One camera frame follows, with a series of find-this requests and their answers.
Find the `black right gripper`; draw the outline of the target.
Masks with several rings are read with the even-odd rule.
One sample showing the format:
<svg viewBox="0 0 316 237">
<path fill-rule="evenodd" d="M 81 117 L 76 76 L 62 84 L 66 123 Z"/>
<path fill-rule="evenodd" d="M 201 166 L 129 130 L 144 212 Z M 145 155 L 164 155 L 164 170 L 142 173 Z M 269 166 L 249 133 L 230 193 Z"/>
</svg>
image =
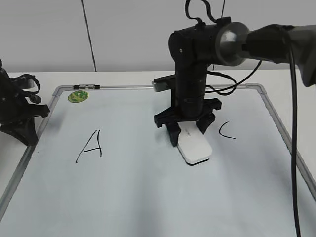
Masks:
<svg viewBox="0 0 316 237">
<path fill-rule="evenodd" d="M 202 134 L 215 121 L 213 110 L 221 109 L 218 98 L 205 99 L 205 81 L 176 82 L 175 90 L 171 91 L 171 106 L 154 115 L 158 128 L 165 124 L 171 145 L 176 147 L 181 128 L 178 122 L 196 121 L 196 126 Z"/>
</svg>

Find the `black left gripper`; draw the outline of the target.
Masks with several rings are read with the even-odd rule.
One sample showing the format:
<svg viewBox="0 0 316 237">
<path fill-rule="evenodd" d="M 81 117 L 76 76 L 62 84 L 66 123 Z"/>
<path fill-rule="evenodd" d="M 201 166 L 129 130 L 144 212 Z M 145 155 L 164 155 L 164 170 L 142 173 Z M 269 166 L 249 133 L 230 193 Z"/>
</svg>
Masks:
<svg viewBox="0 0 316 237">
<path fill-rule="evenodd" d="M 34 81 L 35 87 L 25 89 L 29 79 Z M 0 130 L 26 146 L 38 142 L 34 117 L 45 118 L 50 112 L 48 106 L 41 103 L 39 91 L 40 83 L 34 75 L 11 78 L 0 68 Z"/>
</svg>

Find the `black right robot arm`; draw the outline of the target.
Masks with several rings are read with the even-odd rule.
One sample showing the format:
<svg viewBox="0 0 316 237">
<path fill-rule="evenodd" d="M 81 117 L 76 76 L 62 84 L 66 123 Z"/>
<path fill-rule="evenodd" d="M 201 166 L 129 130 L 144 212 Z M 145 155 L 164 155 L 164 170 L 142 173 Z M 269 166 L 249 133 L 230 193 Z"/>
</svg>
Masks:
<svg viewBox="0 0 316 237">
<path fill-rule="evenodd" d="M 207 99 L 206 77 L 212 64 L 238 66 L 246 59 L 298 67 L 304 86 L 316 83 L 316 28 L 314 25 L 272 24 L 250 31 L 230 17 L 216 24 L 204 22 L 174 31 L 168 39 L 175 74 L 153 81 L 155 91 L 170 90 L 171 106 L 155 115 L 157 127 L 166 126 L 170 142 L 178 143 L 179 123 L 193 121 L 205 132 L 221 109 L 217 98 Z"/>
</svg>

